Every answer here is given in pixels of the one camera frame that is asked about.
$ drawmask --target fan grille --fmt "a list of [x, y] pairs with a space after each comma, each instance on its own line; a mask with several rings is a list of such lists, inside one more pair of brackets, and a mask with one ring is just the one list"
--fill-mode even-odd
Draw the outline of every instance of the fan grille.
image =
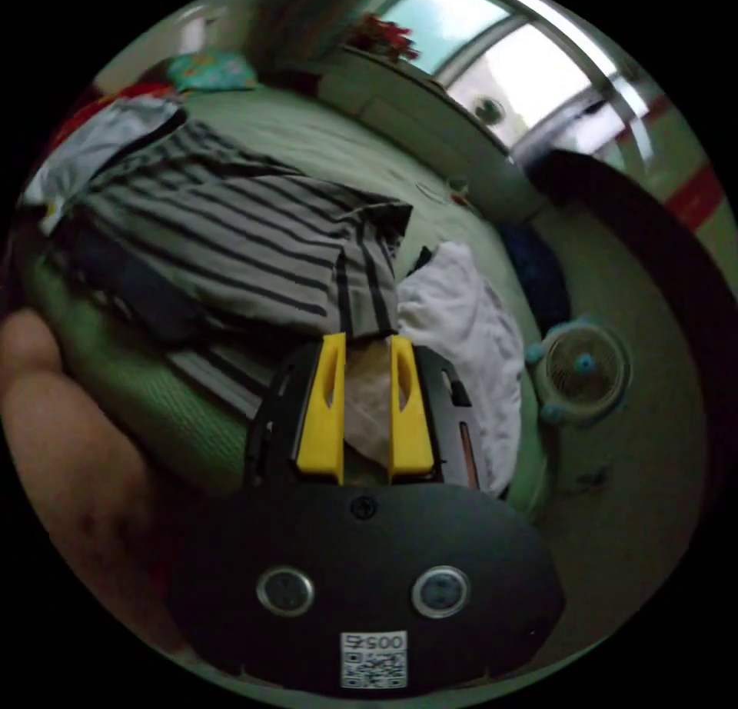
[[[592, 375], [574, 372], [577, 358], [589, 353], [597, 364]], [[623, 377], [623, 358], [613, 342], [589, 328], [570, 329], [554, 342], [548, 356], [553, 387], [574, 404], [598, 404], [617, 393]]]

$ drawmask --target red flowers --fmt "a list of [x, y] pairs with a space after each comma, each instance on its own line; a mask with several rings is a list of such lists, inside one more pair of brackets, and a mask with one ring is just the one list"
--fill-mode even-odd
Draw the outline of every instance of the red flowers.
[[385, 22], [376, 15], [367, 14], [354, 27], [348, 44], [359, 50], [383, 55], [393, 63], [401, 58], [412, 61], [420, 55], [407, 36], [410, 30], [394, 22]]

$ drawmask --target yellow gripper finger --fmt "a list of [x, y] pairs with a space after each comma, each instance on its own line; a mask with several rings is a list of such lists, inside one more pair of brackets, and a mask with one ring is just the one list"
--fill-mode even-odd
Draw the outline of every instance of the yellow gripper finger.
[[397, 476], [429, 474], [433, 466], [433, 448], [413, 345], [407, 338], [394, 336], [390, 380], [390, 483]]
[[325, 335], [307, 402], [298, 468], [307, 476], [344, 482], [346, 335]]

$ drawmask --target qr code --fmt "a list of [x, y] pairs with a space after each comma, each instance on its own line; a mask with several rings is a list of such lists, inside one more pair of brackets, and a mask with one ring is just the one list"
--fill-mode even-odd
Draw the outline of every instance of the qr code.
[[341, 634], [341, 686], [391, 689], [407, 686], [407, 632]]

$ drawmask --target small fan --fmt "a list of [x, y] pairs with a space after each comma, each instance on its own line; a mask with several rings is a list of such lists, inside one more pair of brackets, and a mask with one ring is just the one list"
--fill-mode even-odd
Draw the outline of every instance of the small fan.
[[623, 341], [589, 319], [550, 330], [526, 363], [549, 424], [595, 424], [622, 405], [632, 375]]

